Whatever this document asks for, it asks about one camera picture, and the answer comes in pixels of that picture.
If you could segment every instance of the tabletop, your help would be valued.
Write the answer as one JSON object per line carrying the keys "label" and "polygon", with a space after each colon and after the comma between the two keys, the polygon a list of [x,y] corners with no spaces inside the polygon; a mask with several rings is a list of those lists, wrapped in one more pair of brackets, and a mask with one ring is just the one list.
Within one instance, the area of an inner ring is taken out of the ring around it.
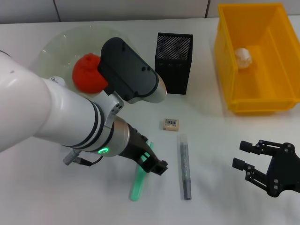
{"label": "tabletop", "polygon": [[[300,16],[290,20],[300,37]],[[132,202],[134,161],[116,156],[93,167],[66,166],[62,160],[70,149],[32,137],[0,154],[1,224],[299,224],[298,193],[284,191],[272,198],[245,181],[245,172],[232,168],[232,161],[236,157],[267,171],[270,157],[240,151],[242,140],[290,142],[300,155],[300,106],[255,117],[227,111],[213,54],[218,18],[3,24],[0,49],[29,67],[54,36],[87,24],[123,32],[152,67],[158,32],[193,34],[187,94],[167,95],[159,104],[126,104],[118,114],[153,140],[168,170],[162,176],[148,174],[140,200]],[[179,119],[179,132],[162,130],[164,118]],[[183,199],[178,134],[188,138],[190,201]]]}

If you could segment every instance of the red ball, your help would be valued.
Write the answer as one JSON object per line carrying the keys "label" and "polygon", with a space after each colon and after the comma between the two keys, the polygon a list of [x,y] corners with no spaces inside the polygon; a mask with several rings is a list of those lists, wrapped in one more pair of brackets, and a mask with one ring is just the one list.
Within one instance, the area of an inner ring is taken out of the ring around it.
{"label": "red ball", "polygon": [[108,86],[106,79],[97,70],[100,60],[99,56],[89,53],[76,62],[72,78],[78,90],[94,94]]}

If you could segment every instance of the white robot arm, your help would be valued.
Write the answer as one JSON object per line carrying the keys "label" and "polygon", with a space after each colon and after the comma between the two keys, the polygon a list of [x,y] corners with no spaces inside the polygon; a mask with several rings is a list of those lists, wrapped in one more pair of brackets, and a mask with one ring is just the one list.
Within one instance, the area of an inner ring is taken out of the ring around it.
{"label": "white robot arm", "polygon": [[[116,41],[120,40],[115,39],[111,44],[116,46]],[[102,70],[101,74],[110,77],[111,61],[104,60],[105,57],[101,52],[102,64],[98,69]],[[150,68],[143,60],[138,63]],[[124,75],[133,74],[134,79],[134,70],[124,69]],[[122,84],[115,82],[116,78],[113,82],[109,81],[108,90],[88,100],[56,82],[40,78],[0,52],[0,152],[35,136],[72,148],[72,153],[64,160],[67,165],[76,161],[83,150],[105,157],[120,155],[130,158],[146,172],[161,175],[167,169],[167,163],[156,157],[146,144],[146,137],[116,116],[124,106],[119,95],[130,103],[141,99],[152,102],[164,99],[166,90],[163,81],[154,70],[148,69],[148,72],[146,76],[154,74],[157,80],[148,95],[139,95],[135,90],[136,84],[127,83],[129,91],[124,90]],[[123,76],[122,73],[113,73],[114,76]]]}

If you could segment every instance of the white wall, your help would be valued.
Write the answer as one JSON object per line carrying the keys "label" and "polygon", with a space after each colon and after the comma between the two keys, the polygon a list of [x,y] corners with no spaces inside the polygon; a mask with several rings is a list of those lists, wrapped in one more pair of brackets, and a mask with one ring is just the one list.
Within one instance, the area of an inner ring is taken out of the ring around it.
{"label": "white wall", "polygon": [[204,17],[208,0],[56,0],[61,21]]}
{"label": "white wall", "polygon": [[0,0],[0,23],[58,22],[53,0]]}
{"label": "white wall", "polygon": [[272,3],[282,2],[289,15],[300,15],[300,0],[211,0],[208,17],[218,17],[219,3]]}

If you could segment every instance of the yellow plastic bin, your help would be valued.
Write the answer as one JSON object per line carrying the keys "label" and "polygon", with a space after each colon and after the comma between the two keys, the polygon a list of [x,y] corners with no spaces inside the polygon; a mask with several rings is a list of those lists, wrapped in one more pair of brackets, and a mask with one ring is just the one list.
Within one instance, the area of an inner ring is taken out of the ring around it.
{"label": "yellow plastic bin", "polygon": [[[300,101],[300,44],[281,3],[220,4],[215,56],[229,110],[285,111]],[[238,69],[234,51],[252,64]]]}

